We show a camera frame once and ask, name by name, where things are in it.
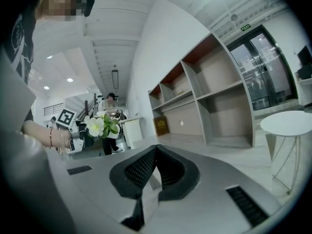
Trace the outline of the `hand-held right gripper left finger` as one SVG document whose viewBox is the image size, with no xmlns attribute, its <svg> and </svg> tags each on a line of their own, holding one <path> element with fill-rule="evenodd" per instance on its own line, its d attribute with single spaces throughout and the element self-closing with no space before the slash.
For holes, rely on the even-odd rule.
<svg viewBox="0 0 312 234">
<path fill-rule="evenodd" d="M 149 185 L 143 199 L 120 195 L 116 185 L 130 192 L 123 161 L 133 163 L 151 151 L 141 147 L 123 153 L 71 160 L 62 165 L 62 200 L 76 231 L 157 231 L 157 195 Z"/>
</svg>

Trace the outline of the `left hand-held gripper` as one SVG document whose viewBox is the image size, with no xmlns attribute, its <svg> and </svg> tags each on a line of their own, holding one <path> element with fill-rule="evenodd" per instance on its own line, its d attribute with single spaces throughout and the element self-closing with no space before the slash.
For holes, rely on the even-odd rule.
<svg viewBox="0 0 312 234">
<path fill-rule="evenodd" d="M 88 141 L 90 137 L 87 125 L 76 118 L 76 112 L 63 108 L 56 123 L 61 126 L 61 130 L 68 130 L 72 135 L 70 148 L 65 148 L 66 153 L 81 152 L 84 148 L 84 141 Z"/>
</svg>

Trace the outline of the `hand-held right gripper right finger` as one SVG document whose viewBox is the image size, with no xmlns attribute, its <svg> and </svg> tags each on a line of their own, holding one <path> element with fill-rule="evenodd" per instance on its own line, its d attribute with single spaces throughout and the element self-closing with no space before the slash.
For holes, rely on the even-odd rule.
<svg viewBox="0 0 312 234">
<path fill-rule="evenodd" d="M 143 227 L 143 234 L 242 234 L 252 229 L 228 188 L 240 187 L 268 216 L 281 205 L 261 185 L 234 166 L 208 156 L 167 146 L 199 169 L 196 187 L 183 199 L 161 201 Z"/>
</svg>

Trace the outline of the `white flowers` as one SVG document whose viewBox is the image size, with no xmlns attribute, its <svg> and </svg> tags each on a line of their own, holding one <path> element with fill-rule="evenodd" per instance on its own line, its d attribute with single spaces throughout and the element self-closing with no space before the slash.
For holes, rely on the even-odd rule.
<svg viewBox="0 0 312 234">
<path fill-rule="evenodd" d="M 94 117 L 86 116 L 83 122 L 86 124 L 88 135 L 93 138 L 117 139 L 119 136 L 118 120 L 111 119 L 106 111 L 99 111 Z"/>
</svg>

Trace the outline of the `person's left forearm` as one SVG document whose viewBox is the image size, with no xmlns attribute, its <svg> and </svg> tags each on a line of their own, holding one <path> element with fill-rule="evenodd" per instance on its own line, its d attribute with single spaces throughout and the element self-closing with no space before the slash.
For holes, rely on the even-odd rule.
<svg viewBox="0 0 312 234">
<path fill-rule="evenodd" d="M 22 126 L 23 133 L 35 138 L 45 147 L 70 148 L 72 135 L 68 130 L 48 129 L 32 120 L 27 120 Z"/>
</svg>

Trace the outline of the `grey wooden desk with shelves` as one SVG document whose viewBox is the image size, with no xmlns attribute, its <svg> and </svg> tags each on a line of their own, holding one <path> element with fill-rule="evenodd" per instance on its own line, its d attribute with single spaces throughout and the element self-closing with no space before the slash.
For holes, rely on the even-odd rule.
<svg viewBox="0 0 312 234">
<path fill-rule="evenodd" d="M 169 133 L 205 145 L 251 148 L 251 98 L 234 58 L 209 33 L 148 92 L 153 118 L 165 116 Z"/>
</svg>

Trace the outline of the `black hanging ceiling lamp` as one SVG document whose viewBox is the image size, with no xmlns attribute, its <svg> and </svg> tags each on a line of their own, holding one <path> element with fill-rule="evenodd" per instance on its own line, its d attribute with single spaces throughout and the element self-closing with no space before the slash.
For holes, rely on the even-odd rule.
<svg viewBox="0 0 312 234">
<path fill-rule="evenodd" d="M 113 82 L 113 88 L 115 90 L 119 89 L 119 74 L 118 74 L 118 70 L 112 70 L 112 82 Z"/>
</svg>

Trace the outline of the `brown hardcover book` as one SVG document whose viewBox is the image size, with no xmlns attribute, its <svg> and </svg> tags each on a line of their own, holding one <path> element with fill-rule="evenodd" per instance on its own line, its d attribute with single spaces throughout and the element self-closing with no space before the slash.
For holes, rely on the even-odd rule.
<svg viewBox="0 0 312 234">
<path fill-rule="evenodd" d="M 169 133 L 168 123 L 165 116 L 153 118 L 156 136 L 162 136 Z"/>
</svg>

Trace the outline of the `round white side table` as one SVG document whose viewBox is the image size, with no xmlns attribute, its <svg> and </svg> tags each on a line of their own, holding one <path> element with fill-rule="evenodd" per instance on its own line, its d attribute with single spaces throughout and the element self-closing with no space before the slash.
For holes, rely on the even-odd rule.
<svg viewBox="0 0 312 234">
<path fill-rule="evenodd" d="M 294 141 L 292 147 L 280 166 L 273 179 L 277 180 L 285 189 L 287 194 L 290 195 L 294 189 L 301 155 L 301 137 L 312 132 L 312 114 L 304 111 L 284 111 L 272 114 L 260 122 L 261 129 L 266 133 L 266 141 L 268 144 L 271 162 L 277 158 L 280 153 L 285 140 L 293 137 Z M 286 165 L 292 151 L 295 151 L 295 165 L 292 184 L 290 187 L 286 186 L 279 178 L 278 175 Z"/>
</svg>

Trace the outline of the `person's black printed t-shirt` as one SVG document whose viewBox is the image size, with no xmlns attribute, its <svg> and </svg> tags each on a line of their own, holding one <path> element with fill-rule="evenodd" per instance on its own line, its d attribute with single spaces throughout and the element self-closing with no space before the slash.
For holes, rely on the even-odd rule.
<svg viewBox="0 0 312 234">
<path fill-rule="evenodd" d="M 0 131 L 25 133 L 24 123 L 33 120 L 31 106 L 36 96 L 28 87 L 34 59 L 32 7 L 20 13 L 0 44 Z"/>
</svg>

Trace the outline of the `glass double door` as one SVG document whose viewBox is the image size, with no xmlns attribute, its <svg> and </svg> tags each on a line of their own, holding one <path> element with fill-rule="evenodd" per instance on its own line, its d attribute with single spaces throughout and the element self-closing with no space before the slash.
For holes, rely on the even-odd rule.
<svg viewBox="0 0 312 234">
<path fill-rule="evenodd" d="M 255 111 L 297 99 L 289 65 L 264 26 L 250 28 L 227 45 L 250 93 Z"/>
</svg>

